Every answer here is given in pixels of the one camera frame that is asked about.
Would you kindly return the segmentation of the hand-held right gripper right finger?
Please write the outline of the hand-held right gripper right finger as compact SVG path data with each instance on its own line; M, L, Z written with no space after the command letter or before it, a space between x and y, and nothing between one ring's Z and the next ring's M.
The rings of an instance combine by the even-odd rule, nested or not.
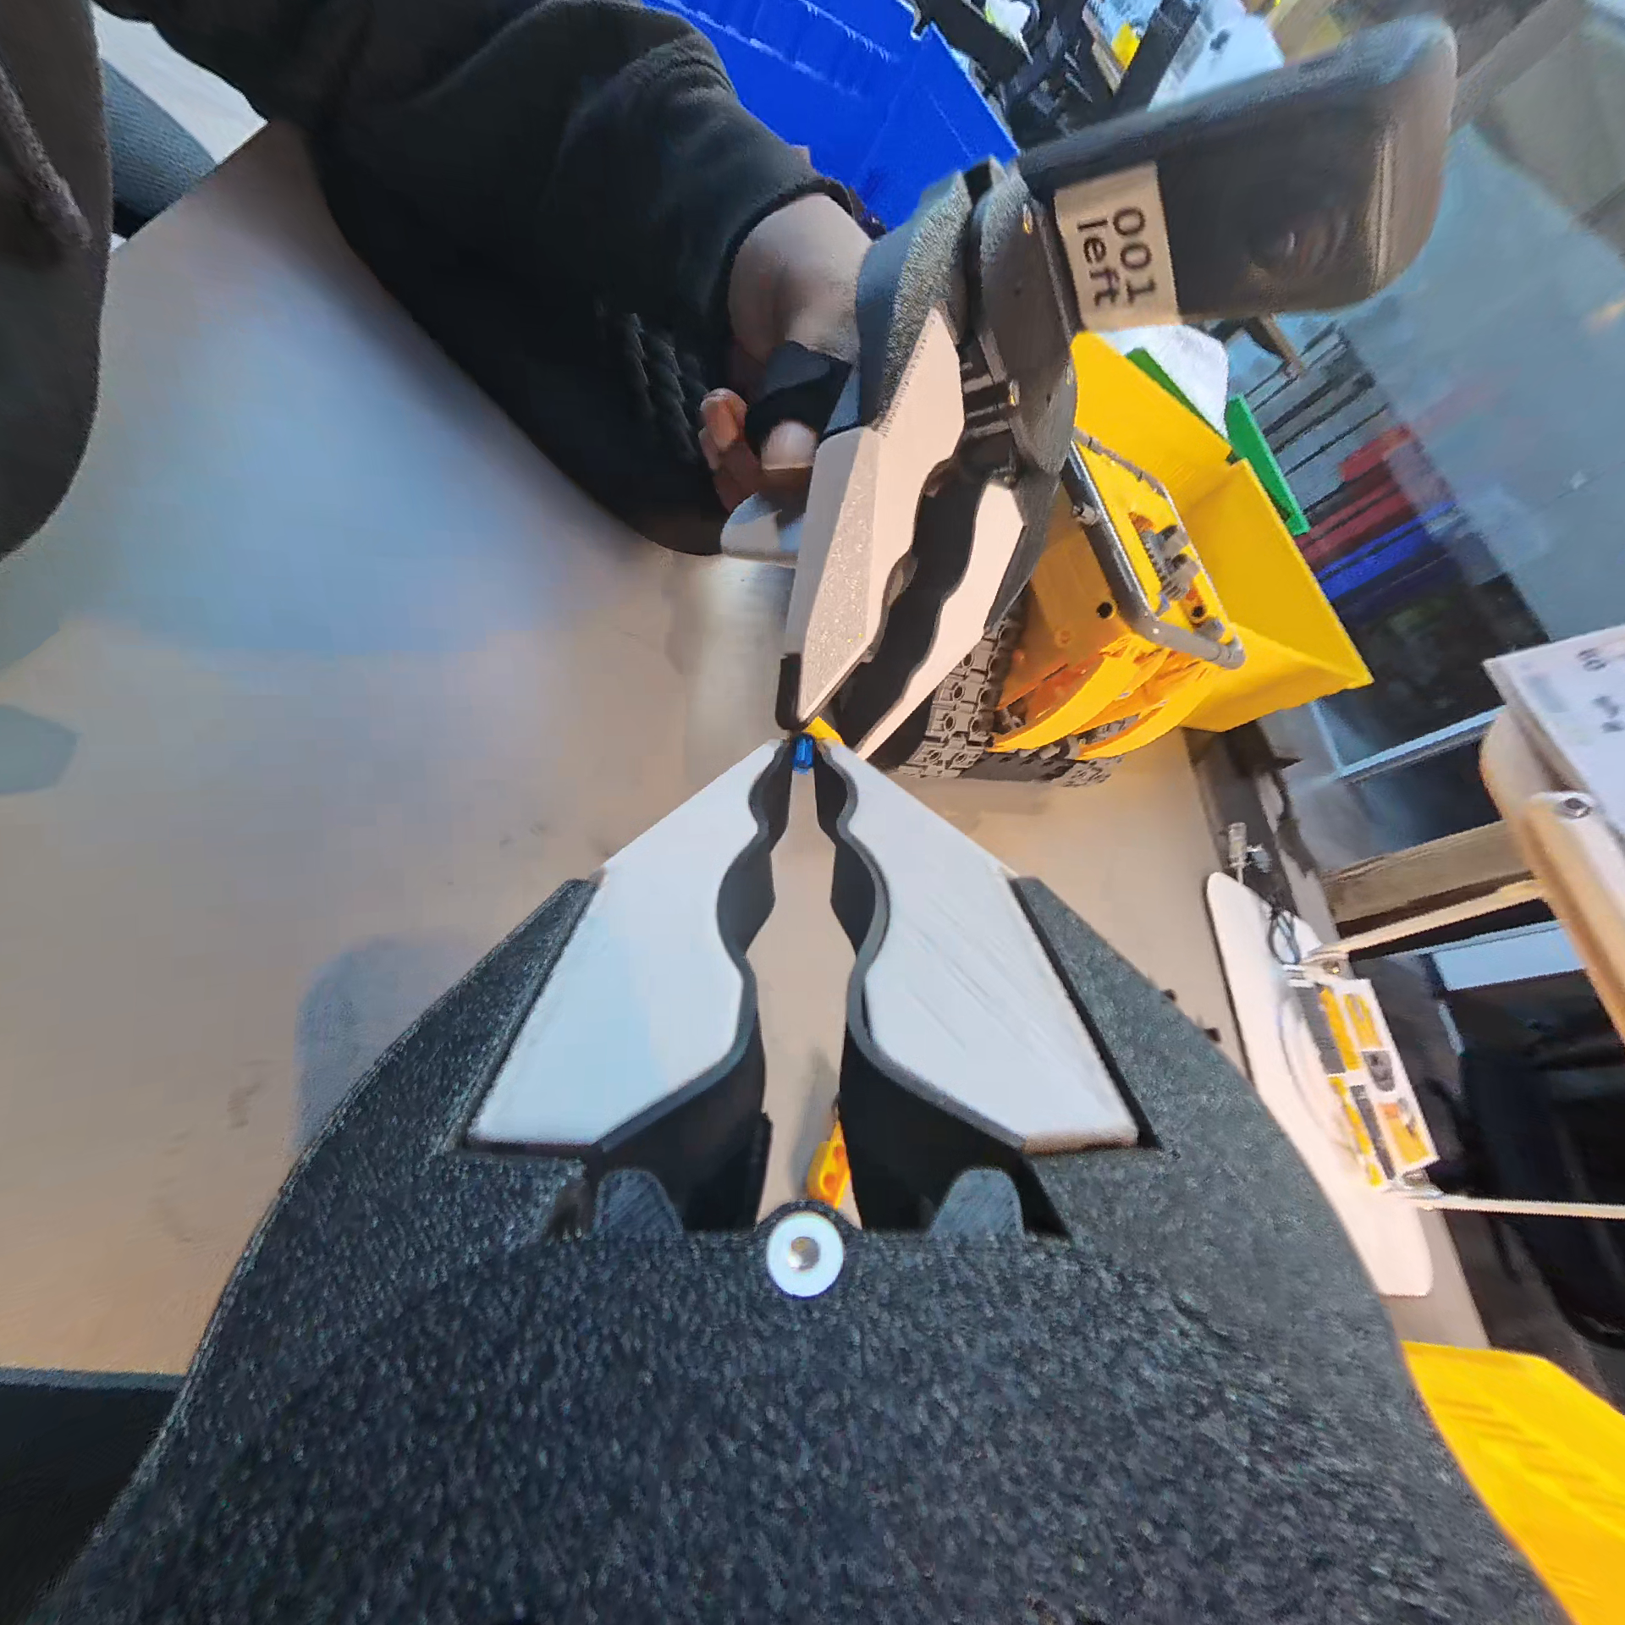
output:
M830 905L853 950L839 1118L909 1102L1025 1155L1139 1137L1014 872L841 743L818 743Z

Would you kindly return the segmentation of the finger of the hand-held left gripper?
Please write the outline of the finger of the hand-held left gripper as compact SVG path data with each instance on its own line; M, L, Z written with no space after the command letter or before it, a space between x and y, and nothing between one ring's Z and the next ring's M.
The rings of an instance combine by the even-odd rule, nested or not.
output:
M926 305L880 416L822 441L785 611L783 731L814 719L882 638L886 588L930 478L963 433L961 363L942 305Z
M890 741L983 640L1025 526L1000 480L956 474L923 501L917 569L886 613L878 652L839 692L836 727L855 754Z

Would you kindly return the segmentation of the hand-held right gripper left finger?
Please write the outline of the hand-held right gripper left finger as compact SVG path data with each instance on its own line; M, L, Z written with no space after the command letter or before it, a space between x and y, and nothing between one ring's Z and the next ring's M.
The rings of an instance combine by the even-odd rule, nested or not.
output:
M480 1147L714 1164L766 1062L747 952L774 905L791 743L764 743L603 863L476 1110Z

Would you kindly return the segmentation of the yellow tracked toy robot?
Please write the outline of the yellow tracked toy robot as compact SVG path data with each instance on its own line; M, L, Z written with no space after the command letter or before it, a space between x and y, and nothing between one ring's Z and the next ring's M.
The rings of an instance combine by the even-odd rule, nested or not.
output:
M1168 485L1077 429L1029 584L872 762L919 779L1097 783L1244 661Z

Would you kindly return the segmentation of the yellow parts bin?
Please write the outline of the yellow parts bin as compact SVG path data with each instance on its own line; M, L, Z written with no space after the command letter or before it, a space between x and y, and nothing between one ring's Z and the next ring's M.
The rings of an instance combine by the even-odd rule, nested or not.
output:
M1536 1354L1404 1342L1466 1480L1575 1623L1623 1621L1623 1414Z

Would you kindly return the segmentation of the person's left forearm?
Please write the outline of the person's left forearm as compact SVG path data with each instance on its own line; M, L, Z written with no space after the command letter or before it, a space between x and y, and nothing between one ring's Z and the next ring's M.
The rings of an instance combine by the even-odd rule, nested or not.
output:
M841 191L642 4L108 4L296 127L352 251L563 476L683 551L747 234Z

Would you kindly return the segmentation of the white plastic sheet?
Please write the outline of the white plastic sheet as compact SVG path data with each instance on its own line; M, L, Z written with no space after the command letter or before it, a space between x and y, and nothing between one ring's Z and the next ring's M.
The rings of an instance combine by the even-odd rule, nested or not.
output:
M1224 429L1230 362L1222 340L1186 325L1128 329L1104 338L1168 392L1176 392L1213 429Z

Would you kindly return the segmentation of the white stand base with leaflet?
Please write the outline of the white stand base with leaflet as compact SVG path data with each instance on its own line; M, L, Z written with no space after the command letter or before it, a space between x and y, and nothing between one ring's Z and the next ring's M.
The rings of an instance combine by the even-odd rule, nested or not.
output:
M1329 1199L1373 1288L1424 1296L1433 1284L1422 1213L1478 1213L1509 1222L1526 1242L1557 1307L1582 1333L1621 1344L1621 1199L1582 1193L1580 1162L1557 1116L1551 1077L1621 1060L1621 855L1598 803L1576 789L1540 789L1509 822L1410 847L1358 868L1377 892L1352 903L1346 921L1370 921L1331 942L1317 940L1290 909L1290 886L1269 861L1310 868L1296 835L1286 772L1257 721L1224 735L1236 777L1267 779L1281 818L1261 814L1263 845L1232 822L1224 868L1207 880L1207 911L1246 1066L1265 1106ZM1453 946L1493 915L1542 907L1575 946L1606 1012L1598 1037L1532 1041L1495 1062L1468 1118L1466 1172L1441 1153L1424 1184L1366 1186L1313 1128L1294 1093L1281 1041L1286 969L1329 965L1350 977L1354 961L1391 950Z

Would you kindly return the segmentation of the green plastic bin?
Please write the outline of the green plastic bin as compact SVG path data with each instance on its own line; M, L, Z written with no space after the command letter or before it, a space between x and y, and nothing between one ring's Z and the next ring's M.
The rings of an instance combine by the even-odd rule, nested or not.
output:
M1151 375L1141 365L1133 363L1132 358L1128 358L1128 362L1151 379ZM1161 389L1168 392L1168 389L1159 379L1151 381L1155 381ZM1168 394L1182 406L1186 406L1192 414L1195 414L1195 418L1201 420L1207 427L1213 429L1213 425L1207 420L1203 420L1197 412L1193 412L1176 392ZM1275 454L1275 449L1271 447L1269 437L1265 435L1257 412L1253 410L1250 398L1244 392L1230 391L1228 404L1224 408L1224 429L1217 433L1226 439L1234 458L1244 460L1251 466L1253 474L1263 483L1265 493L1269 495L1275 510L1282 518L1288 534L1292 538L1308 536L1308 516L1294 495L1294 489L1286 478L1281 460Z

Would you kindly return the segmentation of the large yellow plastic bin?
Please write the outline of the large yellow plastic bin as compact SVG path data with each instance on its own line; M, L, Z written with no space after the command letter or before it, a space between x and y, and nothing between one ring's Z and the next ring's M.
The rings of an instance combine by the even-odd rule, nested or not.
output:
M1106 338L1075 338L1077 423L1153 474L1199 555L1244 661L1213 667L1180 727L1236 725L1371 685L1373 675L1253 464Z

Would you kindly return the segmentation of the blue plastic bin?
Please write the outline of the blue plastic bin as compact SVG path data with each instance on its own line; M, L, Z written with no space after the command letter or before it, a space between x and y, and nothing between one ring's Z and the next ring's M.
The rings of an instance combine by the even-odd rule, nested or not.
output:
M886 230L1017 145L942 35L894 2L658 2L706 35L741 104Z

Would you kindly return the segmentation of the instruction booklet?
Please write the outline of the instruction booklet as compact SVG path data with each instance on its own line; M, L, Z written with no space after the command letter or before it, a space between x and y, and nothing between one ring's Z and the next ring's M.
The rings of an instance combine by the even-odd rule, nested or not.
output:
M1565 787L1598 803L1623 837L1623 627L1484 661L1505 710Z

